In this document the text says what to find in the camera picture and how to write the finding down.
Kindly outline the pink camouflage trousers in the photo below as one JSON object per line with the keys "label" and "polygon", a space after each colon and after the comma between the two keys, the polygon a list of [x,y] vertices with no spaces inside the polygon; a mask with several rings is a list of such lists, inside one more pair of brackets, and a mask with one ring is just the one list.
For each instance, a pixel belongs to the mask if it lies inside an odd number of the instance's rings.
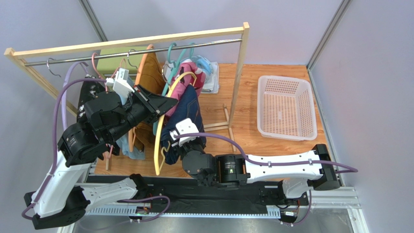
{"label": "pink camouflage trousers", "polygon": [[177,73],[172,77],[171,84],[175,82],[175,80],[182,75],[183,73],[190,72],[190,74],[186,74],[179,80],[177,85],[172,91],[171,98],[180,100],[183,96],[187,86],[192,85],[196,91],[197,96],[200,95],[204,82],[206,80],[206,74],[203,72],[201,68],[199,68],[195,62],[184,62],[178,67]]}

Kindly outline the dark blue jeans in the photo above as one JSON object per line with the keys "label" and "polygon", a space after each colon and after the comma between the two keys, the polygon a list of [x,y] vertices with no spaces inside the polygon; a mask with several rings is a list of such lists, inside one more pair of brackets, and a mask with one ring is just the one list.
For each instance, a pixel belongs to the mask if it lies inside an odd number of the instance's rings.
{"label": "dark blue jeans", "polygon": [[[198,97],[195,89],[191,85],[187,86],[184,95],[182,96],[181,102],[179,101],[179,103],[176,105],[175,112],[172,114],[170,119],[167,121],[167,123],[161,130],[161,148],[168,147],[169,140],[171,139],[170,131],[175,128],[176,123],[186,118],[190,118],[192,120],[192,122],[197,126],[199,132],[205,132]],[[195,139],[195,141],[200,144],[207,143],[206,137],[198,137]],[[178,161],[178,159],[176,159],[174,156],[171,156],[172,150],[173,147],[171,146],[167,152],[164,152],[165,163],[169,165],[173,165]]]}

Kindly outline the teal clothes hanger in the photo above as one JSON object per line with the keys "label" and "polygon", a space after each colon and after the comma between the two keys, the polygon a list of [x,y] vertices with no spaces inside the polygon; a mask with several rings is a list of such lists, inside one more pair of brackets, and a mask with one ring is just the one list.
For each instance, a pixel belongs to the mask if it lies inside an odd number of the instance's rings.
{"label": "teal clothes hanger", "polygon": [[[176,46],[176,43],[171,43],[170,44],[169,50],[168,50],[168,53],[167,53],[167,61],[164,65],[164,67],[163,67],[163,75],[165,76],[166,84],[165,84],[165,86],[163,88],[163,91],[161,93],[162,96],[166,96],[167,93],[169,92],[169,90],[173,87],[173,84],[171,84],[172,77],[177,73],[178,67],[182,63],[184,63],[184,62],[181,62],[181,60],[184,59],[184,55],[187,51],[187,49],[183,49],[182,52],[180,53],[177,61],[171,60],[170,59],[170,53],[171,53],[171,48],[173,46]],[[190,58],[192,56],[192,54],[193,54],[193,49],[190,49],[190,54],[189,54],[188,58]]]}

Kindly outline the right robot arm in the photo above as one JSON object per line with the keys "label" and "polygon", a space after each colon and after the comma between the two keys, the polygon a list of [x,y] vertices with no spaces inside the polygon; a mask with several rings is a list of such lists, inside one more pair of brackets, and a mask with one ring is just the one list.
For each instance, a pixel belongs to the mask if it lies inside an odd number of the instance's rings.
{"label": "right robot arm", "polygon": [[213,156],[189,150],[182,157],[182,168],[199,186],[226,191],[280,178],[276,198],[283,205],[289,205],[311,189],[330,191],[340,187],[325,144],[317,144],[308,152],[284,156]]}

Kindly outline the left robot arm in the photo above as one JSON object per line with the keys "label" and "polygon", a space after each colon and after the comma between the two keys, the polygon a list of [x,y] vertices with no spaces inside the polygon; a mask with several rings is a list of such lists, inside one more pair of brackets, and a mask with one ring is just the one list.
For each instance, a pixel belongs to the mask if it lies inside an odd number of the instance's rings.
{"label": "left robot arm", "polygon": [[70,125],[60,138],[53,136],[53,164],[41,187],[24,196],[27,208],[34,210],[34,228],[64,227],[94,208],[117,201],[147,201],[148,186],[139,174],[98,187],[82,187],[78,180],[131,129],[142,122],[154,123],[177,103],[140,85],[126,102],[113,91],[87,101],[83,120]]}

